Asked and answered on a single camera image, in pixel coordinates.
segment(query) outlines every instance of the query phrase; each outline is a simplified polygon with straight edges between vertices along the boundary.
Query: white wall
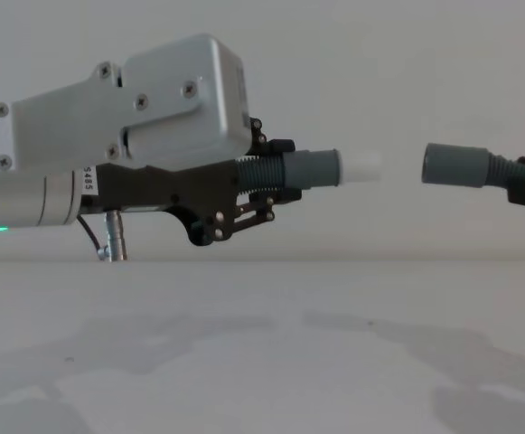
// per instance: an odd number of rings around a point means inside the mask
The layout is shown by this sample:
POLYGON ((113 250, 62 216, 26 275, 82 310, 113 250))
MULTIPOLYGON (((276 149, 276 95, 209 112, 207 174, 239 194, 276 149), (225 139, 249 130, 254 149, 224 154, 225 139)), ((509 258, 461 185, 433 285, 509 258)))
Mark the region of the white wall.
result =
MULTIPOLYGON (((0 0, 0 99, 201 32, 243 57, 270 137, 377 148, 386 178, 312 192, 216 249, 189 247, 172 219, 136 216, 136 258, 525 258, 525 209, 503 192, 419 182, 429 141, 525 155, 525 0, 0 0)), ((0 234, 0 259, 88 248, 77 227, 0 234)))
POLYGON ((0 434, 525 434, 525 262, 0 264, 0 434))

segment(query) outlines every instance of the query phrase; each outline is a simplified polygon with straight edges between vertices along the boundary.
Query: cylindrical metal joint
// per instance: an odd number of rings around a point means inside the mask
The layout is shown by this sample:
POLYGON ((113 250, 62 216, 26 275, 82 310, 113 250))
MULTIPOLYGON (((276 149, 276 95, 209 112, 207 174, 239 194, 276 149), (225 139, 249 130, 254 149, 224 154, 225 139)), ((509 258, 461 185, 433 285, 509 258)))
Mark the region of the cylindrical metal joint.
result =
POLYGON ((109 262, 127 260, 126 240, 124 239, 124 225, 121 221, 121 212, 106 212, 106 230, 108 232, 107 255, 109 262))

